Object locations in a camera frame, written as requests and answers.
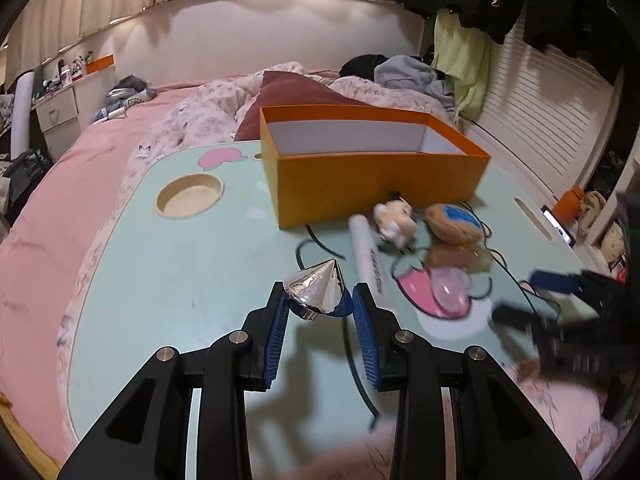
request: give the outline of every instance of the metal screw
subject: metal screw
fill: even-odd
[[[235,345],[244,343],[247,339],[249,339],[249,335],[244,330],[236,330],[235,332],[229,334],[229,341],[231,341]]]
[[[479,346],[472,346],[469,349],[469,357],[471,357],[474,361],[482,361],[486,357],[486,352],[484,348]]]
[[[158,352],[156,352],[156,357],[159,361],[168,361],[172,359],[174,355],[174,349],[169,346],[165,346],[164,348],[161,348],[158,350]]]
[[[396,341],[401,343],[410,343],[414,340],[414,333],[410,330],[398,330],[396,332]]]

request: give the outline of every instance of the pink blanket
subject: pink blanket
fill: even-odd
[[[177,102],[204,82],[159,89],[127,120],[84,130],[33,192],[0,244],[0,390],[39,446],[64,461],[56,343],[84,255],[108,218],[129,155]]]

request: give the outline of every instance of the white wall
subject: white wall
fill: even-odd
[[[366,0],[174,0],[62,53],[113,54],[116,74],[153,84],[245,74],[296,60],[339,69],[359,54],[417,54],[422,19]],[[57,70],[58,58],[45,67]]]

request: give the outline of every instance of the white marker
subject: white marker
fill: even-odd
[[[356,258],[360,281],[369,285],[376,306],[395,312],[396,310],[388,298],[380,252],[371,235],[371,228],[366,216],[354,215],[349,218],[349,231],[351,232],[353,254]]]

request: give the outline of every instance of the phone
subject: phone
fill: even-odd
[[[562,224],[558,221],[556,216],[552,213],[551,209],[549,209],[546,205],[542,206],[542,214],[545,216],[549,223],[556,228],[556,230],[560,233],[562,240],[568,243],[569,247],[573,247],[575,245],[575,238],[572,237]]]

